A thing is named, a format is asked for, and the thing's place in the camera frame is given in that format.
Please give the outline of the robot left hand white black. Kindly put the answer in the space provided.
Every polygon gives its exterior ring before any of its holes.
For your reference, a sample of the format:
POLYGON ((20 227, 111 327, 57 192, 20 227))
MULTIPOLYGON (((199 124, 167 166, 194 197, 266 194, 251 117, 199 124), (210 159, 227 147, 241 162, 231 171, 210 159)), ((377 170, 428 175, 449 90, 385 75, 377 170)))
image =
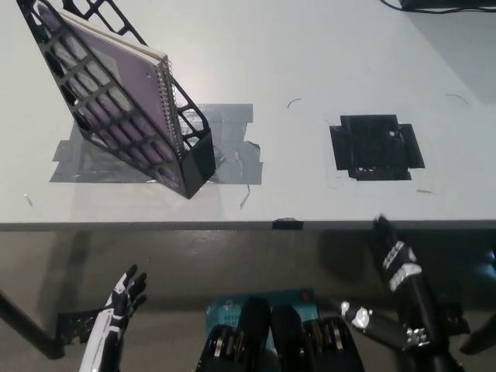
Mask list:
POLYGON ((120 370, 124 336, 134 313, 146 301, 146 273, 133 264, 118 280, 96 317, 82 357, 80 372, 120 370))

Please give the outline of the robot right hand black silver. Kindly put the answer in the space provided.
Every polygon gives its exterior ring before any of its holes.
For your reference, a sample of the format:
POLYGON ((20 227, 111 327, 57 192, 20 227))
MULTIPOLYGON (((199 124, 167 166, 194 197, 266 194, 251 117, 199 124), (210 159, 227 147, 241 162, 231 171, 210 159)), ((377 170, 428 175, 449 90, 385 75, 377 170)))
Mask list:
POLYGON ((396 350, 435 353, 446 349, 449 340, 439 305, 412 247, 383 215, 374 219, 373 233, 370 250, 398 321, 345 300, 336 303, 339 314, 355 330, 396 350))

